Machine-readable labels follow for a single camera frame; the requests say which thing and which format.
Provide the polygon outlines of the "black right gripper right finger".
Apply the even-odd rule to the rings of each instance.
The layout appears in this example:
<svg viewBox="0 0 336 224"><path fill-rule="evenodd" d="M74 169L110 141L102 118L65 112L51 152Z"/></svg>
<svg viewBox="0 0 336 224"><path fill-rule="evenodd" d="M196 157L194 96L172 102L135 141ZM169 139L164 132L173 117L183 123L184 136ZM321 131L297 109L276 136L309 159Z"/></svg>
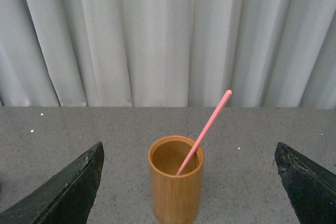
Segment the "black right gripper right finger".
<svg viewBox="0 0 336 224"><path fill-rule="evenodd" d="M275 161L299 222L335 223L335 174L282 142Z"/></svg>

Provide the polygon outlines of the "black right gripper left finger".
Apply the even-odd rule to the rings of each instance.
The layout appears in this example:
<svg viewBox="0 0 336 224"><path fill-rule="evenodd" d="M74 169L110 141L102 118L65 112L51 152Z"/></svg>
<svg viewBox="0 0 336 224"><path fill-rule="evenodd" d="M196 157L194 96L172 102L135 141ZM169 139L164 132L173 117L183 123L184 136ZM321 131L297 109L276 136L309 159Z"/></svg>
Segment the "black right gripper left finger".
<svg viewBox="0 0 336 224"><path fill-rule="evenodd" d="M31 194L1 212L1 223L86 223L101 181L97 142Z"/></svg>

